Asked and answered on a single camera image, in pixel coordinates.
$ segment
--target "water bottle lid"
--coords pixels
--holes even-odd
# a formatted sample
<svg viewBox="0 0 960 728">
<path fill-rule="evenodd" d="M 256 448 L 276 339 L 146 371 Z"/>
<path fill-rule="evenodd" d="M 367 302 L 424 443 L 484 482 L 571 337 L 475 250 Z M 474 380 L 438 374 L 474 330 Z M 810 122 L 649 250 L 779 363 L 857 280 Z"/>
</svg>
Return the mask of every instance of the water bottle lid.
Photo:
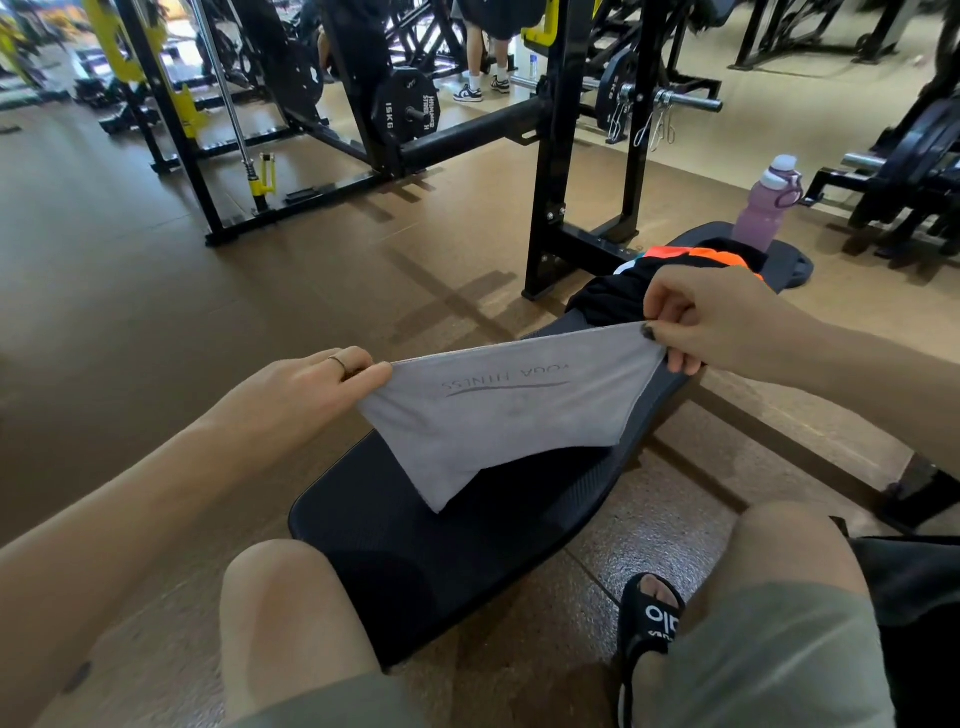
<svg viewBox="0 0 960 728">
<path fill-rule="evenodd" d="M 785 180 L 783 177 L 778 177 L 770 170 L 764 172 L 763 176 L 760 177 L 760 184 L 767 189 L 777 190 L 778 192 L 790 186 L 790 182 Z"/>
<path fill-rule="evenodd" d="M 797 158 L 793 155 L 779 155 L 770 168 L 778 172 L 793 172 L 797 168 Z"/>
</svg>

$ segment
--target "gray towel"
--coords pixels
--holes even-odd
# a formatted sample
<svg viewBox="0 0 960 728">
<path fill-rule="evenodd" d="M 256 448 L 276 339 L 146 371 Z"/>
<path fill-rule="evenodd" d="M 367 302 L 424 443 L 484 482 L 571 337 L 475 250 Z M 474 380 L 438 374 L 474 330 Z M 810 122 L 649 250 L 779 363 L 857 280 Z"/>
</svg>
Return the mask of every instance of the gray towel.
<svg viewBox="0 0 960 728">
<path fill-rule="evenodd" d="M 608 448 L 663 360 L 639 323 L 402 361 L 360 411 L 434 512 L 484 468 Z"/>
</svg>

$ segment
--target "gym floor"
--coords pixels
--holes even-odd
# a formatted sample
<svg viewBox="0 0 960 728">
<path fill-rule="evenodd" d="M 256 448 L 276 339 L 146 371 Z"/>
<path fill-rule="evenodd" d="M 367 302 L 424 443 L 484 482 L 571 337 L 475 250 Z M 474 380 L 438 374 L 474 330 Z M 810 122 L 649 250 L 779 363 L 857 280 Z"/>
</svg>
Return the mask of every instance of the gym floor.
<svg viewBox="0 0 960 728">
<path fill-rule="evenodd" d="M 726 28 L 687 41 L 682 70 L 722 78 L 727 107 L 719 116 L 677 112 L 676 143 L 648 167 L 637 246 L 732 220 L 743 187 L 777 153 L 799 155 L 809 175 L 866 149 L 932 75 L 912 60 L 932 52 L 933 18 L 911 24 L 900 55 L 880 66 L 793 57 L 737 74 L 726 64 L 745 22 L 737 12 Z M 349 132 L 342 90 L 327 91 L 324 111 Z M 504 103 L 445 103 L 444 124 Z M 270 125 L 270 113 L 244 109 L 244 121 L 252 133 Z M 350 344 L 398 360 L 515 339 L 560 315 L 588 280 L 571 277 L 539 303 L 519 296 L 536 147 L 498 142 L 211 251 L 188 189 L 179 176 L 158 180 L 135 137 L 109 139 L 88 109 L 70 105 L 10 112 L 3 123 L 24 131 L 0 141 L 0 543 L 131 465 L 270 361 Z M 218 115 L 204 141 L 226 136 Z M 616 212 L 626 156 L 583 136 L 568 216 L 589 228 Z M 276 151 L 287 191 L 363 169 L 310 139 Z M 235 159 L 206 170 L 225 215 L 251 206 Z M 892 271 L 869 254 L 846 255 L 842 219 L 822 209 L 792 211 L 781 238 L 817 265 L 808 286 L 785 294 L 792 302 L 960 361 L 955 263 Z M 715 372 L 705 386 L 875 488 L 911 456 L 822 400 Z M 284 537 L 293 499 L 368 428 L 345 417 L 214 509 L 126 605 L 85 682 L 39 724 L 218 725 L 224 568 L 244 547 Z M 779 498 L 821 504 L 854 535 L 887 532 L 689 402 L 568 548 L 397 672 L 438 728 L 610 726 L 615 598 L 627 578 L 656 571 L 689 596 L 737 512 Z M 960 514 L 924 532 L 960 533 Z"/>
</svg>

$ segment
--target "leg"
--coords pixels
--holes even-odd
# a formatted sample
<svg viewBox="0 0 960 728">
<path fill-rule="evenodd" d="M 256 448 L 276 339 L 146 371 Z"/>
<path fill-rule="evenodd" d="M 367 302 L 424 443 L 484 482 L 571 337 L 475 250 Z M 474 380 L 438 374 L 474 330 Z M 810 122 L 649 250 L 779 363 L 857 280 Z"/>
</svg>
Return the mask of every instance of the leg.
<svg viewBox="0 0 960 728">
<path fill-rule="evenodd" d="M 220 602 L 226 723 L 380 665 L 330 562 L 299 541 L 248 548 Z"/>
<path fill-rule="evenodd" d="M 480 66 L 483 64 L 483 31 L 473 23 L 467 23 L 467 69 L 470 77 L 480 77 Z"/>
<path fill-rule="evenodd" d="M 480 66 L 483 64 L 483 31 L 468 20 L 467 24 L 467 69 L 468 83 L 457 91 L 453 98 L 457 101 L 476 103 L 483 101 L 483 91 L 480 89 Z"/>
<path fill-rule="evenodd" d="M 496 66 L 493 67 L 491 88 L 500 93 L 510 93 L 510 41 L 494 40 L 493 54 Z"/>
<path fill-rule="evenodd" d="M 860 567 L 837 527 L 797 503 L 741 517 L 669 657 L 644 655 L 633 678 L 636 726 L 653 714 L 664 728 L 893 725 Z"/>
</svg>

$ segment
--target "yellow machine part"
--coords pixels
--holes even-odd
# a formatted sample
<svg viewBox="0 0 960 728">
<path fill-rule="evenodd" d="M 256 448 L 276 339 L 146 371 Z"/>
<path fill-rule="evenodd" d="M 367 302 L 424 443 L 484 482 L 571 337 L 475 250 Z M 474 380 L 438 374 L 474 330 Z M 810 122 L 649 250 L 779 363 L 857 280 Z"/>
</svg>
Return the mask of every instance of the yellow machine part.
<svg viewBox="0 0 960 728">
<path fill-rule="evenodd" d="M 131 44 L 123 27 L 123 21 L 120 20 L 120 16 L 113 6 L 108 0 L 82 0 L 82 2 L 86 19 L 104 51 L 104 56 L 107 57 L 107 63 L 110 70 L 113 71 L 113 75 L 126 84 L 143 84 L 146 82 L 147 78 L 144 76 L 143 69 L 136 58 L 128 57 L 120 48 L 119 39 L 121 37 L 126 41 L 128 47 Z M 166 24 L 160 18 L 156 25 L 146 26 L 144 30 L 147 33 L 147 40 L 150 42 L 154 55 L 159 59 L 163 44 L 167 41 Z M 197 111 L 193 95 L 186 85 L 183 85 L 180 90 L 174 90 L 165 74 L 163 80 L 174 100 L 174 107 L 180 117 L 183 131 L 188 138 L 196 139 L 200 129 L 206 125 L 206 114 Z"/>
<path fill-rule="evenodd" d="M 603 0 L 594 0 L 593 14 L 600 10 Z M 557 40 L 560 30 L 560 0 L 547 0 L 546 13 L 536 28 L 524 28 L 520 31 L 523 44 L 541 56 L 546 56 L 551 45 Z"/>
<path fill-rule="evenodd" d="M 27 38 L 20 32 L 16 22 L 5 15 L 0 15 L 0 55 L 7 60 L 9 70 L 23 79 L 27 84 L 34 85 L 34 80 L 23 68 L 19 44 Z"/>
<path fill-rule="evenodd" d="M 260 179 L 250 180 L 250 192 L 254 197 L 276 192 L 276 159 L 272 154 L 260 155 Z"/>
</svg>

